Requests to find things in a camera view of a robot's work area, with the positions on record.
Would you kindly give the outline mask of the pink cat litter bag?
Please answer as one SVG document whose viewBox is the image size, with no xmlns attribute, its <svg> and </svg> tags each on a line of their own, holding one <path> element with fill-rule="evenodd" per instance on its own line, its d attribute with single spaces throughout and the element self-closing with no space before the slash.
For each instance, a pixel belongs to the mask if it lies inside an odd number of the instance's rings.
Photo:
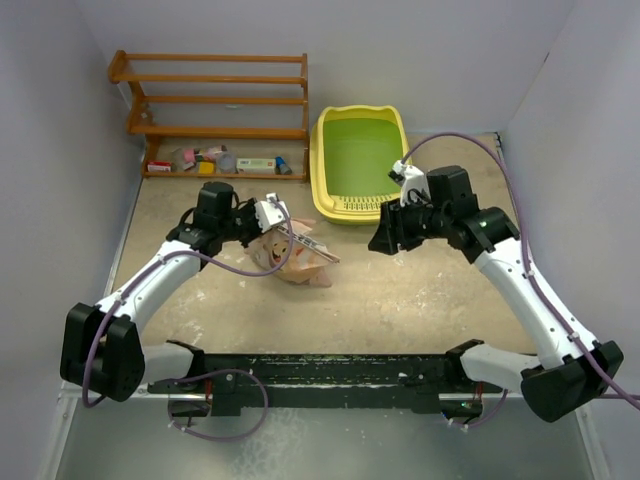
<svg viewBox="0 0 640 480">
<path fill-rule="evenodd" d="M 310 233 L 315 220 L 293 218 L 293 251 L 285 264 L 275 272 L 281 280 L 295 285 L 328 288 L 332 285 L 327 268 L 338 264 L 340 258 L 325 244 L 313 239 Z M 244 252 L 261 269 L 269 270 L 288 254 L 290 236 L 282 224 L 253 240 Z"/>
</svg>

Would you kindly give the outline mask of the white bag sealing clip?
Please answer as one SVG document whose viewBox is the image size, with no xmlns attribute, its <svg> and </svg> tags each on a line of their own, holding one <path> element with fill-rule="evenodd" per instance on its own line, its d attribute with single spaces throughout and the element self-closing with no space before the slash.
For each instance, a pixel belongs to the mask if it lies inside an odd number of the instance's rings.
<svg viewBox="0 0 640 480">
<path fill-rule="evenodd" d="M 293 235 L 286 224 L 279 225 L 274 231 L 269 256 L 274 264 L 280 263 L 285 256 L 285 265 L 289 268 L 309 269 L 337 264 L 340 257 L 331 253 L 321 242 L 309 236 L 311 227 L 300 222 L 292 222 Z"/>
</svg>

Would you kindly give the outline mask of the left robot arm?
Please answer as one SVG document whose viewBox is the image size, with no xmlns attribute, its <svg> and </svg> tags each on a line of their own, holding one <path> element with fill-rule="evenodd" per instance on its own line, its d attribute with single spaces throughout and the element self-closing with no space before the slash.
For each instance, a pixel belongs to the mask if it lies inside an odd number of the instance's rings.
<svg viewBox="0 0 640 480">
<path fill-rule="evenodd" d="M 60 361 L 63 380 L 93 408 L 123 402 L 144 383 L 171 379 L 184 392 L 202 387 L 206 369 L 194 348 L 167 341 L 145 348 L 140 335 L 161 306 L 227 242 L 248 245 L 280 224 L 286 209 L 276 194 L 242 201 L 224 182 L 205 183 L 194 207 L 169 231 L 156 254 L 131 279 L 93 305 L 67 313 Z"/>
</svg>

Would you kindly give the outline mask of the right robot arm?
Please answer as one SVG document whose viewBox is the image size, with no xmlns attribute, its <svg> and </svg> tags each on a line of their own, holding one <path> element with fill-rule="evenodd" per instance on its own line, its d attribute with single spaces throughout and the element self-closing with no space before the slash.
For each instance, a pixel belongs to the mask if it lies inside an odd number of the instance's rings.
<svg viewBox="0 0 640 480">
<path fill-rule="evenodd" d="M 560 302 L 534 264 L 525 264 L 520 233 L 498 207 L 480 208 L 467 171 L 458 166 L 425 173 L 396 162 L 390 178 L 397 199 L 381 205 L 369 250 L 395 255 L 427 239 L 444 239 L 477 268 L 504 298 L 534 342 L 535 354 L 516 354 L 469 341 L 453 350 L 446 383 L 467 391 L 487 382 L 518 393 L 540 419 L 552 423 L 600 397 L 624 355 L 614 341 L 600 342 Z"/>
</svg>

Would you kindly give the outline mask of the white rectangular box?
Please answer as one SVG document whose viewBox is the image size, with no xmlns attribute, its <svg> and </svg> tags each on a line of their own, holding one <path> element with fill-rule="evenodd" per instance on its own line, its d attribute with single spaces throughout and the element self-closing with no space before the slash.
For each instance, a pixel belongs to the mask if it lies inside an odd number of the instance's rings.
<svg viewBox="0 0 640 480">
<path fill-rule="evenodd" d="M 274 175 L 276 161 L 274 158 L 238 158 L 236 169 L 241 174 Z"/>
</svg>

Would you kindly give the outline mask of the yellow green litter box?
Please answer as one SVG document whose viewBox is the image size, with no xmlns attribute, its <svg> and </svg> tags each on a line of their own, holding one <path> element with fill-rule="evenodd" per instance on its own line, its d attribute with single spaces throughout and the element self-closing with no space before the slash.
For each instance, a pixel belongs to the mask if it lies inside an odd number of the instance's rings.
<svg viewBox="0 0 640 480">
<path fill-rule="evenodd" d="M 381 204 L 399 196 L 400 187 L 388 173 L 408 151 L 395 107 L 325 108 L 312 129 L 309 146 L 316 210 L 336 224 L 376 224 Z"/>
</svg>

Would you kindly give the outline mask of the red white small box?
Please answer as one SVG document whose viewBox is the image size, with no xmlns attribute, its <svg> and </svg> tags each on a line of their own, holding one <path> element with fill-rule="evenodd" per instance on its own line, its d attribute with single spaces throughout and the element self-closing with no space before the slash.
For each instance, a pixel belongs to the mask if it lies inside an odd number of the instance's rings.
<svg viewBox="0 0 640 480">
<path fill-rule="evenodd" d="M 151 173 L 171 173 L 174 165 L 171 162 L 150 161 L 146 164 L 146 169 Z"/>
</svg>

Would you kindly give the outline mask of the clear plastic cup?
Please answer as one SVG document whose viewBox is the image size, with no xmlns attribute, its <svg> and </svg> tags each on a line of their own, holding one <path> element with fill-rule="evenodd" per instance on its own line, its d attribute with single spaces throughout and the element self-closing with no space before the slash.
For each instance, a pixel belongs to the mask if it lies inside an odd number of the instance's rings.
<svg viewBox="0 0 640 480">
<path fill-rule="evenodd" d="M 235 174 L 237 172 L 236 156 L 228 151 L 222 152 L 216 159 L 216 171 L 221 174 Z"/>
</svg>

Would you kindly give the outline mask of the blue grey bottle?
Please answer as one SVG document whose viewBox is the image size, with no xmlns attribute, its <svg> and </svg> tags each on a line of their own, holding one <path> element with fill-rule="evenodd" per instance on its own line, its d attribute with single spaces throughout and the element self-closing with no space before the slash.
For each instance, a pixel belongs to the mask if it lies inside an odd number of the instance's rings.
<svg viewBox="0 0 640 480">
<path fill-rule="evenodd" d="M 279 175 L 291 175 L 292 169 L 282 157 L 275 158 L 276 170 Z"/>
</svg>

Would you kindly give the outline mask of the yellow sponge block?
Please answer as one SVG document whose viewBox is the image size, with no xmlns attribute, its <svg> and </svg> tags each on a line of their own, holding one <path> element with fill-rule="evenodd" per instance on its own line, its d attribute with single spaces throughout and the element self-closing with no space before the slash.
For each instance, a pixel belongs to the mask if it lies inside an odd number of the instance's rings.
<svg viewBox="0 0 640 480">
<path fill-rule="evenodd" d="M 208 161 L 199 162 L 197 173 L 199 175 L 213 175 L 215 173 L 215 163 Z"/>
</svg>

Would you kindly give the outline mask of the pink small package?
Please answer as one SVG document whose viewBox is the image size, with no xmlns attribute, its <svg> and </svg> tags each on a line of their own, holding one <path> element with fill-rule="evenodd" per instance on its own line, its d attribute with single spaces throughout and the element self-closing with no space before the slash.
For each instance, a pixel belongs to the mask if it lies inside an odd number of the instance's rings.
<svg viewBox="0 0 640 480">
<path fill-rule="evenodd" d="M 185 170 L 188 170 L 197 164 L 194 149 L 184 149 L 182 151 L 182 164 Z"/>
</svg>

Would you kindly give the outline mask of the wooden shelf rack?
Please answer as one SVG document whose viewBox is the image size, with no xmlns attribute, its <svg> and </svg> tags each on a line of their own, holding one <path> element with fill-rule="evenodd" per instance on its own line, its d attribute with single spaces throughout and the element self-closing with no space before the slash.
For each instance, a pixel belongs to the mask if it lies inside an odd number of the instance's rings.
<svg viewBox="0 0 640 480">
<path fill-rule="evenodd" d="M 196 75 L 196 74 L 141 74 L 133 71 L 134 61 L 158 62 L 209 62 L 238 64 L 295 64 L 300 73 L 294 76 L 273 75 Z M 145 138 L 145 152 L 141 174 L 144 177 L 163 177 L 163 172 L 147 170 L 150 161 L 157 158 L 162 142 L 167 138 L 233 139 L 300 141 L 303 143 L 302 172 L 292 174 L 293 180 L 310 181 L 310 122 L 308 55 L 224 55 L 224 54 L 178 54 L 178 53 L 128 53 L 115 52 L 107 70 L 109 81 L 118 85 L 126 83 L 132 94 L 132 104 L 126 120 L 126 131 Z M 240 84 L 297 86 L 299 97 L 230 97 L 207 95 L 149 95 L 144 83 L 167 84 Z M 168 126 L 157 123 L 150 111 L 152 104 L 176 105 L 257 105 L 285 106 L 302 109 L 301 126 L 298 128 L 276 127 L 228 127 L 228 126 Z"/>
</svg>

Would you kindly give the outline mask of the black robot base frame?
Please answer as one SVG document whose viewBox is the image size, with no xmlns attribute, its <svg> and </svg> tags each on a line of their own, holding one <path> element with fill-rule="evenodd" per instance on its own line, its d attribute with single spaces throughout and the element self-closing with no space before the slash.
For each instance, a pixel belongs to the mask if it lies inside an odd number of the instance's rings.
<svg viewBox="0 0 640 480">
<path fill-rule="evenodd" d="M 458 413 L 500 389 L 457 372 L 447 354 L 266 354 L 195 352 L 187 380 L 157 380 L 152 394 L 200 396 L 212 416 L 244 408 L 401 409 Z"/>
</svg>

